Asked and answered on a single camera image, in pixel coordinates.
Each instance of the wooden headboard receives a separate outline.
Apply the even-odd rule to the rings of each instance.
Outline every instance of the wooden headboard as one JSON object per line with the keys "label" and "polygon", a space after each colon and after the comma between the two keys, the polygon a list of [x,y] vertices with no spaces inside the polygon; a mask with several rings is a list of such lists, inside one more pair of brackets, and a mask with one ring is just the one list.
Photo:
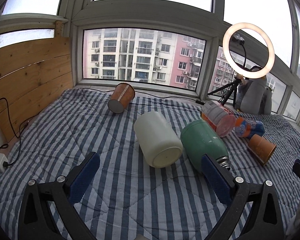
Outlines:
{"label": "wooden headboard", "polygon": [[[0,98],[9,103],[15,132],[27,118],[73,87],[69,38],[24,41],[0,48]],[[0,101],[0,127],[7,141],[14,137],[7,104]]]}

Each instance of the white building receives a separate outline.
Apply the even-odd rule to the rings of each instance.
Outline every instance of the white building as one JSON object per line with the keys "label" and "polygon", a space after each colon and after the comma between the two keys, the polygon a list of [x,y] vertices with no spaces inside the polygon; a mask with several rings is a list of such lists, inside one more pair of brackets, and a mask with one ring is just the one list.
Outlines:
{"label": "white building", "polygon": [[85,31],[84,78],[169,85],[177,34],[143,29]]}

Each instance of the blue and white striped quilt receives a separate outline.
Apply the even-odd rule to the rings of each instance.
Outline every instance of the blue and white striped quilt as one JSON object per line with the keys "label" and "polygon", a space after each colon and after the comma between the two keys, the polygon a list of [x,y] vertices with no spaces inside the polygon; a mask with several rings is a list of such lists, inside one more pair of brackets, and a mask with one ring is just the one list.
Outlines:
{"label": "blue and white striped quilt", "polygon": [[[219,220],[225,206],[186,154],[170,167],[149,167],[133,131],[137,117],[154,110],[180,136],[187,123],[200,118],[200,109],[167,99],[136,97],[123,114],[113,114],[107,107],[109,96],[89,89],[66,90],[25,131],[19,160],[0,174],[0,225],[11,239],[17,239],[27,182],[49,182],[67,175],[90,151],[100,154],[100,168],[75,208],[98,240],[132,240],[137,234],[153,240],[199,240]],[[231,172],[248,182],[269,179],[274,183],[286,228],[300,200],[300,180],[291,170],[294,160],[300,159],[300,134],[282,116],[237,115],[263,121],[265,137],[277,148],[267,166],[261,167],[248,153],[247,140],[232,132],[223,138]],[[18,146],[9,160],[16,157]],[[248,203],[233,238],[239,236],[250,207]],[[51,210],[62,236],[70,239],[53,205]]]}

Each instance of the white jar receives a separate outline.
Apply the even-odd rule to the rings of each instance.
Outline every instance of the white jar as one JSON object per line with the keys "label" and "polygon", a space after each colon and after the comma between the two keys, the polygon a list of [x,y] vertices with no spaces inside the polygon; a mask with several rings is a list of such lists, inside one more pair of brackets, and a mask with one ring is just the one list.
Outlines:
{"label": "white jar", "polygon": [[139,116],[134,131],[150,166],[167,167],[180,158],[181,140],[161,113],[151,111]]}

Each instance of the blue gripper pad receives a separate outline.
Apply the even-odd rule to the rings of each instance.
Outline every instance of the blue gripper pad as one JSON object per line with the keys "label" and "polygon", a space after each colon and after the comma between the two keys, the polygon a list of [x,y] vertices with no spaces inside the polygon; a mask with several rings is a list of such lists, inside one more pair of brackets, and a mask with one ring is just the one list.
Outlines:
{"label": "blue gripper pad", "polygon": [[97,153],[89,153],[83,162],[75,166],[67,176],[71,183],[69,185],[68,200],[71,205],[79,203],[86,192],[89,184],[93,180],[100,166],[100,157]]}
{"label": "blue gripper pad", "polygon": [[222,204],[229,206],[232,202],[231,186],[234,187],[234,183],[231,181],[233,185],[230,186],[229,180],[227,181],[227,179],[224,178],[221,172],[218,170],[218,168],[225,169],[225,170],[226,168],[220,166],[217,168],[216,165],[211,161],[211,159],[206,154],[202,156],[201,168],[202,168],[202,173],[205,175],[211,187],[213,188],[213,191],[218,197],[218,200]]}

